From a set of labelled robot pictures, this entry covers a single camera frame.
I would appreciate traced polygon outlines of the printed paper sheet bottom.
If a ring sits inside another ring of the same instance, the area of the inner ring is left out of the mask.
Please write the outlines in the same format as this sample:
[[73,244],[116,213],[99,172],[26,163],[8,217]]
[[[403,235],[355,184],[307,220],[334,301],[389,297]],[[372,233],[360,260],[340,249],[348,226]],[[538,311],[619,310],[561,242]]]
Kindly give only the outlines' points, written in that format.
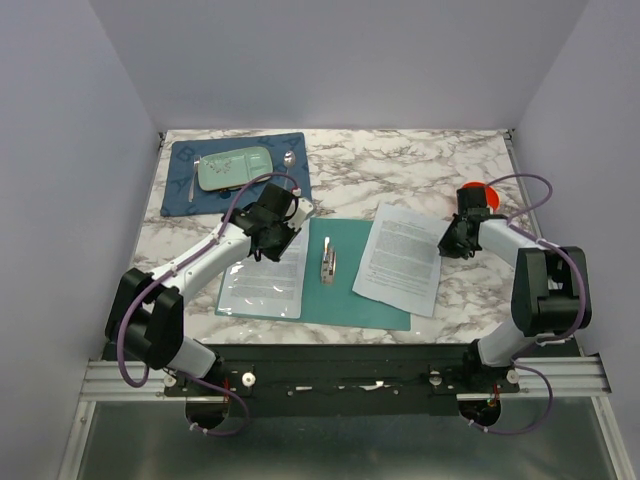
[[414,210],[381,203],[361,257],[353,292],[431,317],[438,293],[438,243],[448,223]]

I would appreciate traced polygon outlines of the printed paper sheet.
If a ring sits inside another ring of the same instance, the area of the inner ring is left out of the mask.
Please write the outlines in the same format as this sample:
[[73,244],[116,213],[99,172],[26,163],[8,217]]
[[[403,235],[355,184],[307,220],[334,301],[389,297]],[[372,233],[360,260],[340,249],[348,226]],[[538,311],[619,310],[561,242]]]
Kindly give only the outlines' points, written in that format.
[[431,317],[438,293],[438,243],[448,223],[414,210],[381,203],[361,257],[353,292]]
[[221,281],[215,313],[225,317],[298,320],[309,244],[309,223],[279,262],[249,257],[229,267]]

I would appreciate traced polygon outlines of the metal folder clip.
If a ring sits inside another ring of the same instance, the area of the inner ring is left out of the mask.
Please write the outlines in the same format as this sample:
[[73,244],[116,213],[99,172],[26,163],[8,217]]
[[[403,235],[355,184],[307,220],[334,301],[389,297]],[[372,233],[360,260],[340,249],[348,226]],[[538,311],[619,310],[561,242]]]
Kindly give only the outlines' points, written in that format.
[[321,255],[320,280],[323,285],[331,285],[334,282],[337,266],[337,254],[331,238],[326,236],[323,241]]

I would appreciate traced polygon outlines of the printed paper sheet top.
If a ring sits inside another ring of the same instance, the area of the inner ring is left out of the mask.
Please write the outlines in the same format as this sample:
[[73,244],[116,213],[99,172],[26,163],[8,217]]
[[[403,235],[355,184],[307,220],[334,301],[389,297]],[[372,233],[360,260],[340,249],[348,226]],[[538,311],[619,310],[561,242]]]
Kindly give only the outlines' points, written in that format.
[[249,257],[229,267],[221,281],[215,313],[225,317],[298,320],[309,244],[309,223],[279,262]]

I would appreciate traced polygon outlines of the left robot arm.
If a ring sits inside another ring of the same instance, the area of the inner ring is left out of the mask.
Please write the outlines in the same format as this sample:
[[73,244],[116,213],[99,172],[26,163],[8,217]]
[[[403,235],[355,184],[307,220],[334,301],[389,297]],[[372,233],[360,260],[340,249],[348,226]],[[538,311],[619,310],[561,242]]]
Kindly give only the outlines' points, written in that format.
[[214,350],[185,334],[186,305],[239,261],[279,261],[313,212],[313,203],[298,190],[268,183],[257,200],[231,206],[211,233],[177,258],[151,272],[128,270],[105,327],[123,380],[134,388],[147,382],[127,371],[125,358],[132,356],[146,372],[175,371],[187,376],[197,393],[214,393],[221,385],[222,362]]

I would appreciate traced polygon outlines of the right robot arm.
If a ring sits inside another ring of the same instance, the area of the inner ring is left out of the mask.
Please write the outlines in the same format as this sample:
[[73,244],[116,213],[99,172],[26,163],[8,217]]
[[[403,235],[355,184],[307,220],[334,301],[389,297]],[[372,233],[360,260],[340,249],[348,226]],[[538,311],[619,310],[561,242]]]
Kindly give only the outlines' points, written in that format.
[[457,212],[438,244],[442,257],[470,259],[487,250],[514,269],[510,318],[473,341],[459,368],[462,384],[480,392],[534,350],[564,342],[591,321],[586,256],[521,231],[492,212],[485,186],[456,192]]

